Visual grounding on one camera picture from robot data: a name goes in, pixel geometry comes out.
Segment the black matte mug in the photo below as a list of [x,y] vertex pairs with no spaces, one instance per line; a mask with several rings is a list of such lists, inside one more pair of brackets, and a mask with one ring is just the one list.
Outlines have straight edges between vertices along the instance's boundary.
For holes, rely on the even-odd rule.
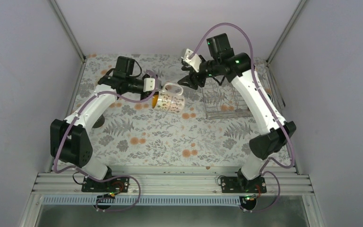
[[92,128],[96,129],[96,128],[100,128],[101,126],[103,126],[105,122],[105,118],[103,115],[101,115],[97,121],[93,124]]

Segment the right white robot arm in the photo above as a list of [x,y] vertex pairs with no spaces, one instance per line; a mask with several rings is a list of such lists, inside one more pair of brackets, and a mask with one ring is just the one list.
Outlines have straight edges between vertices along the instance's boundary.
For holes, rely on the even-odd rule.
[[238,189],[249,192],[255,187],[254,178],[272,160],[272,155],[284,146],[292,148],[291,136],[296,125],[286,121],[276,109],[259,81],[250,56],[245,52],[235,54],[227,34],[208,38],[206,42],[212,59],[207,61],[185,49],[181,56],[182,71],[188,71],[188,75],[178,84],[196,90],[204,87],[208,78],[223,76],[244,99],[259,130],[259,135],[249,141],[251,155],[240,168],[237,180]]

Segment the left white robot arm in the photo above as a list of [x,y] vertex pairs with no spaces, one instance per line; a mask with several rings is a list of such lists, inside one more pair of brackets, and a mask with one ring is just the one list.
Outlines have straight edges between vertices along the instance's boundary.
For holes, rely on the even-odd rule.
[[151,70],[146,70],[142,78],[134,76],[135,64],[132,58],[118,57],[115,67],[98,80],[92,94],[76,111],[64,120],[55,119],[51,123],[51,156],[55,173],[74,168],[94,180],[98,190],[105,192],[112,187],[111,169],[93,156],[89,133],[118,99],[143,103],[158,91],[158,76]]

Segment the floral patterned table mat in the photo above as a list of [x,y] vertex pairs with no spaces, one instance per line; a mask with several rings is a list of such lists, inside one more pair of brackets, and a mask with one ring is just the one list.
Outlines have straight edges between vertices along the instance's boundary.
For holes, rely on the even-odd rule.
[[207,119],[202,90],[184,89],[179,114],[156,111],[150,102],[118,100],[89,138],[93,156],[108,166],[241,166],[259,135],[253,117]]

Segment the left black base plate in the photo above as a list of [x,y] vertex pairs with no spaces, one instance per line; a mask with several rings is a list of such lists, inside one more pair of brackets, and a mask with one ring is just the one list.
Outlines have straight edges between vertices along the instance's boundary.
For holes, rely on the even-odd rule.
[[83,181],[82,192],[120,193],[128,192],[129,177],[117,177],[111,181],[100,183],[90,178]]

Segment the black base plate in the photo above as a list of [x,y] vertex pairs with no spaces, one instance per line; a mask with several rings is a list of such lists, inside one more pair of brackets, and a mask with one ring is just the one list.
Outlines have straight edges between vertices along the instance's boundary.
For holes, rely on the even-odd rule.
[[90,178],[83,181],[82,192],[120,193],[128,192],[129,177],[117,177],[111,181],[100,183]]
[[266,193],[265,178],[258,176],[253,180],[246,180],[244,177],[224,176],[218,177],[218,183],[222,193]]

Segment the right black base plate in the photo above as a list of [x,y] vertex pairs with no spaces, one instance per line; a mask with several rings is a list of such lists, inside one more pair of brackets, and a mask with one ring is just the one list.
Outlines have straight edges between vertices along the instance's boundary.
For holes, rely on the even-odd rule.
[[266,193],[265,178],[258,176],[253,180],[246,180],[244,177],[224,176],[218,177],[218,183],[222,193]]

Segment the aluminium mounting rail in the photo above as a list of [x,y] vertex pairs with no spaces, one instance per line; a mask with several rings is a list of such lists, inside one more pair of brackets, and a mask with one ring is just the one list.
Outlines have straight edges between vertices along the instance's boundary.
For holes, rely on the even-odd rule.
[[[235,176],[236,166],[112,166],[115,175],[130,175],[141,185],[142,195],[199,195],[215,196],[222,193],[218,177]],[[294,168],[267,167],[265,177],[266,196],[277,194],[277,181],[280,182],[281,195],[312,195],[314,193],[308,175],[297,174]],[[33,194],[81,194],[81,186],[74,175],[67,170],[61,174],[39,173],[32,188]]]

